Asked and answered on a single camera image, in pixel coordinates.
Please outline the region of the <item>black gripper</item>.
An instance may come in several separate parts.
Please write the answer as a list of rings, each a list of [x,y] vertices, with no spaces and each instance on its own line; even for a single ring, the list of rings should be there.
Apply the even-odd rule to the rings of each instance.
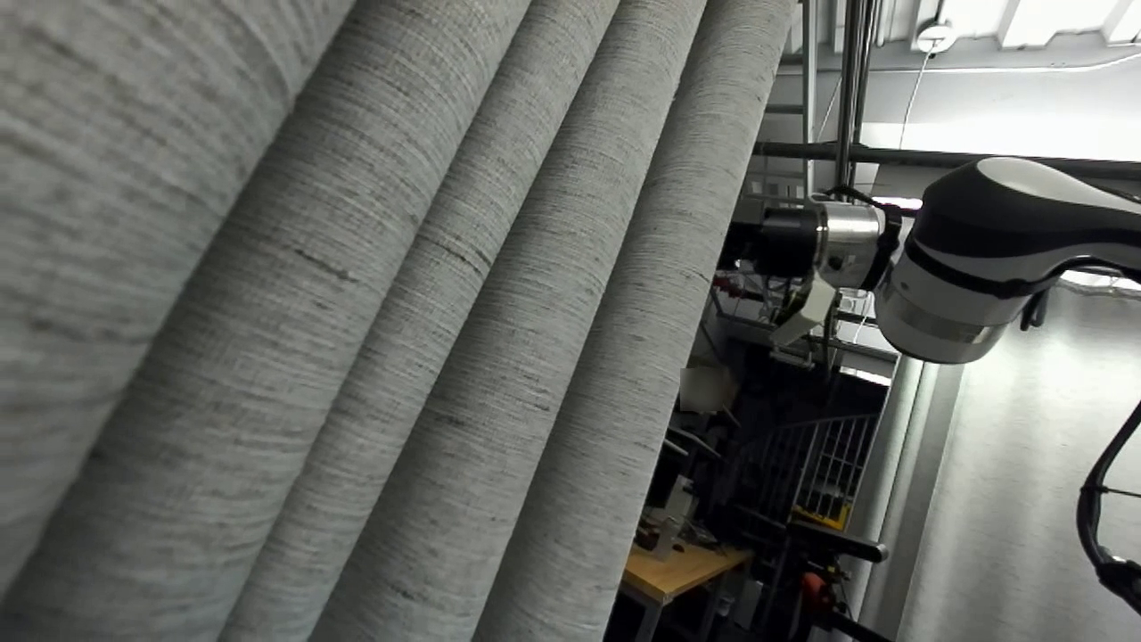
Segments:
[[[760,220],[736,220],[719,264],[779,280],[808,276],[816,264],[816,226],[813,208],[770,208]]]

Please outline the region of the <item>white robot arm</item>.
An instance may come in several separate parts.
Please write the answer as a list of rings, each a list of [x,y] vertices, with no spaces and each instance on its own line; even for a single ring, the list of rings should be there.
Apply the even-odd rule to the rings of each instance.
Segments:
[[[929,365],[980,361],[1075,269],[1141,276],[1141,205],[1051,164],[984,156],[930,181],[918,210],[857,189],[736,220],[716,286],[760,301],[755,280],[875,298],[882,337]]]

